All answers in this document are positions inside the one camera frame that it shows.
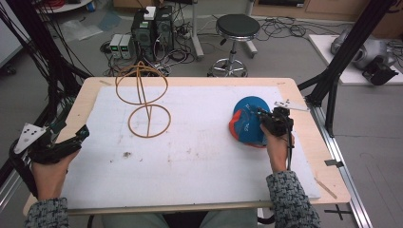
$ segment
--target stool base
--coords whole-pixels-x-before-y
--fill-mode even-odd
[[[212,65],[207,73],[207,77],[247,77],[246,66],[238,60],[230,64],[229,59],[220,59]]]

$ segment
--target power supply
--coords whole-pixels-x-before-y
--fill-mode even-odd
[[[134,15],[131,33],[135,42],[136,52],[143,54],[148,61],[155,61],[154,45],[156,41],[155,20],[144,20],[144,12],[137,11]]]
[[[165,53],[174,49],[172,6],[166,6],[157,10],[155,16],[157,33],[160,40],[160,49]]]
[[[123,35],[122,34],[115,34],[110,41],[109,47],[112,51],[113,58],[120,59],[122,58],[121,52],[119,50],[119,44],[121,43]]]
[[[123,59],[131,59],[134,55],[134,44],[131,35],[123,35],[121,43],[119,44],[119,50],[121,51]]]

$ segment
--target hand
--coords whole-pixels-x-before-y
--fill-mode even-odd
[[[263,124],[260,125],[260,129],[264,132],[264,135],[267,138],[267,153],[269,154],[273,173],[286,171],[288,156],[287,134],[276,137],[272,135]],[[294,136],[292,136],[292,145],[294,145]]]
[[[55,164],[32,163],[31,169],[38,189],[38,200],[60,198],[68,165],[77,156],[78,152],[79,150]]]

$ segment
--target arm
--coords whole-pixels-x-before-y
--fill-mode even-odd
[[[38,202],[29,208],[25,227],[68,227],[67,199],[60,198],[68,165],[78,151],[55,164],[32,163]]]
[[[286,168],[287,137],[275,137],[264,126],[261,129],[267,138],[273,170],[266,180],[274,204],[276,227],[320,227],[317,211],[305,195],[297,174]]]

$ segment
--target wooden table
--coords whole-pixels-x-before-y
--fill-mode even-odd
[[[147,86],[164,86],[161,78],[143,78]],[[177,77],[167,78],[169,86],[276,86],[283,98],[304,105],[297,85],[292,79],[287,78],[193,78]],[[134,86],[135,78],[126,78],[121,82],[121,86]],[[58,142],[67,140],[74,136],[88,119],[94,106],[97,94],[103,86],[115,86],[114,78],[94,77],[86,79],[83,87],[72,107],[68,117],[67,126],[61,132]],[[322,140],[316,123],[309,112],[292,111],[291,118],[294,119],[294,129],[307,158],[310,163],[313,175],[317,181],[320,191],[320,199],[311,199],[312,204],[326,203],[347,203],[350,201],[350,194],[335,166],[327,166],[324,161],[331,160],[332,157]],[[34,199],[30,198],[26,205],[32,204]],[[104,214],[104,213],[140,213],[140,212],[169,212],[169,211],[195,211],[233,208],[260,208],[269,207],[271,202],[239,202],[225,204],[192,204],[181,206],[162,207],[125,207],[125,208],[95,208],[85,210],[69,210],[74,215],[82,214]]]

